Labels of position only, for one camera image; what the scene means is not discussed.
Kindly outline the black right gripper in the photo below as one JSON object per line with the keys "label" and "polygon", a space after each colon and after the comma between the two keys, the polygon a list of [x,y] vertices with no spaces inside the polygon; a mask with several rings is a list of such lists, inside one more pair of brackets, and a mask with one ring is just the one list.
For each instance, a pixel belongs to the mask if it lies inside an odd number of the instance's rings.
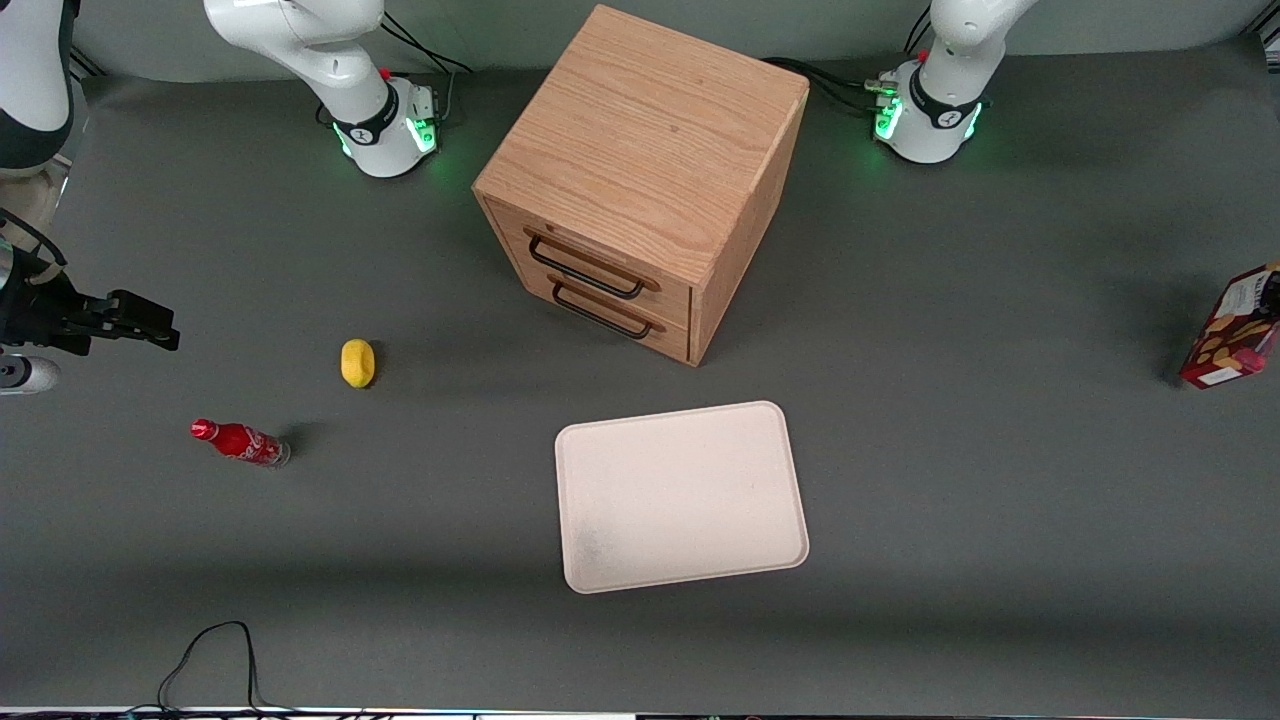
{"label": "black right gripper", "polygon": [[108,295],[109,319],[100,322],[86,310],[90,300],[59,275],[46,284],[29,284],[20,270],[3,273],[1,345],[4,348],[56,348],[76,356],[90,354],[95,338],[137,340],[174,352],[180,332],[174,313],[125,290]]}

